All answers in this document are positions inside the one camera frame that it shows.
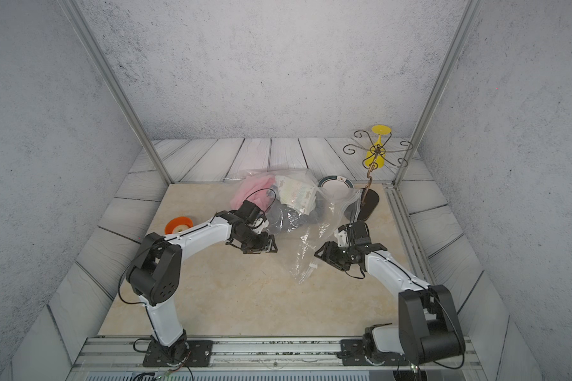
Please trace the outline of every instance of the concrete wall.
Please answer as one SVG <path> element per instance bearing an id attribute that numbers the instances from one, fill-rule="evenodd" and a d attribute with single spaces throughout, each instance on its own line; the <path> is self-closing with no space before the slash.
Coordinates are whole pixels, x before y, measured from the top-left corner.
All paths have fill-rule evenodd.
<path id="1" fill-rule="evenodd" d="M 152 139 L 407 136 L 466 0 L 79 0 Z"/>
<path id="2" fill-rule="evenodd" d="M 549 380 L 572 380 L 572 0 L 486 0 L 420 153 Z"/>
<path id="3" fill-rule="evenodd" d="M 139 143 L 55 0 L 0 0 L 0 371 Z"/>

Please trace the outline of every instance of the black cable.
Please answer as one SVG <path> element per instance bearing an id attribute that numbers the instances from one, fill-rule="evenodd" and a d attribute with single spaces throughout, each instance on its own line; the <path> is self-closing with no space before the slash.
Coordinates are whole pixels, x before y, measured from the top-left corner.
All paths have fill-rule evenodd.
<path id="1" fill-rule="evenodd" d="M 137 374 L 135 377 L 133 377 L 133 378 L 131 379 L 131 381 L 142 381 L 142 378 L 144 378 L 145 376 L 155 377 L 155 373 L 154 373 L 154 372 L 139 373 L 139 374 Z"/>
<path id="2" fill-rule="evenodd" d="M 149 338 L 149 337 L 141 337 L 141 338 L 139 338 L 139 339 L 136 339 L 136 341 L 133 342 L 133 349 L 134 349 L 137 353 L 148 354 L 148 351 L 141 351 L 141 350 L 139 350 L 139 349 L 137 349 L 137 348 L 135 347 L 135 345 L 136 345 L 136 344 L 138 343 L 138 341 L 140 341 L 140 340 L 148 340 L 148 341 L 150 341 L 151 338 Z"/>
<path id="3" fill-rule="evenodd" d="M 191 368 L 187 367 L 188 372 L 191 374 L 191 381 L 195 381 L 195 377 L 193 377 L 193 372 L 191 371 Z"/>
<path id="4" fill-rule="evenodd" d="M 427 288 L 425 288 L 424 286 L 422 286 L 422 285 L 420 285 L 420 284 L 414 282 L 413 279 L 411 278 L 411 276 L 410 276 L 406 271 L 404 271 L 404 269 L 403 269 L 402 267 L 398 266 L 396 263 L 392 262 L 391 260 L 389 260 L 388 258 L 384 257 L 384 256 L 381 255 L 380 253 L 378 253 L 378 252 L 376 252 L 376 251 L 372 251 L 372 252 L 375 253 L 375 254 L 377 254 L 377 255 L 379 255 L 380 257 L 382 257 L 386 262 L 389 262 L 389 263 L 393 264 L 394 266 L 396 266 L 400 271 L 403 272 L 403 274 L 405 274 L 405 275 L 407 276 L 407 278 L 409 278 L 409 280 L 411 281 L 412 284 L 414 284 L 414 285 L 416 285 L 416 286 L 418 286 L 418 287 L 421 287 L 422 289 L 424 289 L 424 290 L 426 290 L 426 291 L 428 291 L 428 292 L 430 291 L 430 290 L 428 290 Z M 449 320 L 449 323 L 451 324 L 451 327 L 453 327 L 453 329 L 454 329 L 454 331 L 455 331 L 456 326 L 453 324 L 453 321 L 451 320 L 451 317 L 449 316 L 449 314 L 447 313 L 447 311 L 446 311 L 445 308 L 443 307 L 443 304 L 441 304 L 441 302 L 439 301 L 439 299 L 436 298 L 436 297 L 434 298 L 434 300 L 439 304 L 440 308 L 443 310 L 443 312 L 445 313 L 445 316 L 446 316 L 447 319 Z M 443 364 L 441 364 L 441 363 L 439 363 L 439 362 L 436 362 L 436 361 L 433 361 L 433 363 L 435 363 L 436 365 L 440 365 L 440 366 L 442 366 L 443 368 L 447 368 L 447 369 L 451 369 L 451 370 L 458 370 L 458 369 L 460 369 L 461 367 L 464 366 L 464 353 L 466 352 L 466 347 L 463 345 L 462 341 L 460 340 L 460 335 L 458 335 L 458 332 L 457 332 L 457 331 L 455 331 L 455 334 L 456 334 L 456 339 L 458 340 L 458 347 L 460 347 L 460 351 L 462 351 L 462 362 L 460 363 L 460 365 L 458 365 L 458 366 L 447 366 L 447 365 L 443 365 Z"/>
<path id="5" fill-rule="evenodd" d="M 247 200 L 247 199 L 249 199 L 250 196 L 253 195 L 254 193 L 257 193 L 257 192 L 262 191 L 262 190 L 270 190 L 270 191 L 273 192 L 273 201 L 269 204 L 269 206 L 267 207 L 267 209 L 263 210 L 263 216 L 265 216 L 265 218 L 267 218 L 267 210 L 269 210 L 269 208 L 271 208 L 271 206 L 273 205 L 273 203 L 274 203 L 274 202 L 276 201 L 276 199 L 277 199 L 277 194 L 276 194 L 276 191 L 275 191 L 275 190 L 273 190 L 272 188 L 260 188 L 260 189 L 258 189 L 258 190 L 255 190 L 254 192 L 248 194 L 248 197 L 246 197 L 246 198 L 244 199 L 244 201 Z M 261 226 L 262 224 L 263 224 L 263 221 L 260 221 L 260 223 L 259 223 L 258 225 L 256 225 L 256 226 L 251 226 L 250 228 L 251 228 L 251 229 L 256 229 L 256 228 L 258 228 L 259 226 Z"/>
<path id="6" fill-rule="evenodd" d="M 135 258 L 133 258 L 133 259 L 131 260 L 131 262 L 125 267 L 125 270 L 123 270 L 123 272 L 121 273 L 121 276 L 119 277 L 119 285 L 118 285 L 118 288 L 116 289 L 116 293 L 117 293 L 117 295 L 119 296 L 119 299 L 120 299 L 123 303 L 125 303 L 125 304 L 144 304 L 144 302 L 127 302 L 127 301 L 125 301 L 125 300 L 123 299 L 123 297 L 121 296 L 121 284 L 122 284 L 122 282 L 123 282 L 123 277 L 125 276 L 125 273 L 127 272 L 127 269 L 129 268 L 129 266 L 131 266 L 131 264 L 132 264 L 136 259 L 138 259 L 139 257 L 141 257 L 142 254 L 145 254 L 146 252 L 148 252 L 148 251 L 150 251 L 150 250 L 152 250 L 152 249 L 154 249 L 154 248 L 160 247 L 164 242 L 169 242 L 169 241 L 175 240 L 176 238 L 179 238 L 179 237 L 180 237 L 180 236 L 177 235 L 177 236 L 174 237 L 174 238 L 170 238 L 169 240 L 164 240 L 164 241 L 161 241 L 161 242 L 159 242 L 159 243 L 157 243 L 157 244 L 152 245 L 150 248 L 148 248 L 148 249 L 144 250 L 143 252 L 139 253 L 138 255 L 136 255 Z"/>
<path id="7" fill-rule="evenodd" d="M 366 277 L 366 275 L 364 274 L 364 271 L 362 270 L 362 267 L 358 266 L 358 268 L 360 269 L 360 273 L 362 274 L 362 278 L 361 277 L 355 277 L 353 275 L 349 275 L 347 271 L 343 271 L 345 272 L 345 275 L 347 275 L 350 278 L 354 278 L 354 279 L 364 279 Z"/>

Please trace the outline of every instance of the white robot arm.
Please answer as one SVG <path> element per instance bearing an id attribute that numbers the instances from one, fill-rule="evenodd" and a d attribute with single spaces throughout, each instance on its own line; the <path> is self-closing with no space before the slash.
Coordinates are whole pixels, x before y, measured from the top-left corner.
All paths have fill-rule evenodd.
<path id="1" fill-rule="evenodd" d="M 182 261 L 221 241 L 245 254 L 277 252 L 274 236 L 259 231 L 261 216 L 258 206 L 245 201 L 240 209 L 219 212 L 182 233 L 151 233 L 144 238 L 126 270 L 126 279 L 144 304 L 153 327 L 149 352 L 157 349 L 166 364 L 182 362 L 188 353 L 186 332 L 174 304 Z M 358 264 L 399 302 L 398 326 L 384 324 L 365 331 L 363 346 L 369 361 L 381 363 L 385 354 L 396 352 L 420 364 L 462 352 L 464 338 L 451 295 L 444 286 L 431 286 L 417 278 L 385 247 L 371 243 L 365 223 L 344 225 L 336 236 L 339 244 L 327 242 L 315 256 L 341 271 Z M 240 247 L 233 244 L 235 240 Z"/>
<path id="2" fill-rule="evenodd" d="M 174 303 L 182 262 L 218 242 L 226 242 L 244 254 L 277 252 L 274 236 L 259 231 L 262 216 L 258 206 L 244 201 L 239 209 L 216 213 L 209 221 L 182 233 L 167 236 L 150 233 L 142 240 L 125 274 L 153 327 L 149 348 L 158 348 L 165 364 L 181 362 L 188 352 L 187 334 Z M 233 244 L 235 240 L 240 247 Z"/>
<path id="3" fill-rule="evenodd" d="M 464 337 L 451 294 L 403 268 L 381 243 L 372 243 L 364 222 L 341 226 L 337 242 L 327 242 L 315 256 L 341 271 L 352 264 L 377 278 L 398 300 L 398 325 L 368 327 L 362 338 L 367 361 L 381 364 L 386 354 L 404 355 L 418 365 L 464 353 Z"/>

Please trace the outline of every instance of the beige tile surface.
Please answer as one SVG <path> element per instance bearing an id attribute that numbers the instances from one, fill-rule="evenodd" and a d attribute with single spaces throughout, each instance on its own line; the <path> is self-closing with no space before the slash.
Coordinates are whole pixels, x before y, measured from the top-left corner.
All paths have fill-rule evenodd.
<path id="1" fill-rule="evenodd" d="M 174 217 L 185 215 L 195 224 L 216 211 L 228 209 L 221 197 L 233 184 L 170 185 L 149 232 L 163 233 Z M 386 246 L 406 262 L 385 193 L 374 186 L 380 203 L 368 221 L 373 242 Z M 297 284 L 285 263 L 296 256 L 296 240 L 276 237 L 278 253 L 244 255 L 224 244 L 215 244 L 182 265 L 175 293 L 179 318 L 189 335 L 361 335 L 373 324 L 396 323 L 397 304 L 371 276 L 348 277 L 320 263 L 310 278 Z M 357 268 L 351 274 L 358 276 Z M 126 301 L 137 301 L 128 283 L 121 287 Z M 100 335 L 150 335 L 151 326 L 140 305 L 114 300 Z"/>

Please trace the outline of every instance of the plate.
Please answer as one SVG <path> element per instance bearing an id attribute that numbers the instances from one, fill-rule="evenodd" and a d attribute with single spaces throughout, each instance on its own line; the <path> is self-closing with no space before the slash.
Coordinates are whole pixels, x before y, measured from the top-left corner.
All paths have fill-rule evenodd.
<path id="1" fill-rule="evenodd" d="M 349 189 L 354 188 L 354 184 L 343 176 L 326 176 L 318 182 L 318 186 L 336 197 L 345 196 Z"/>

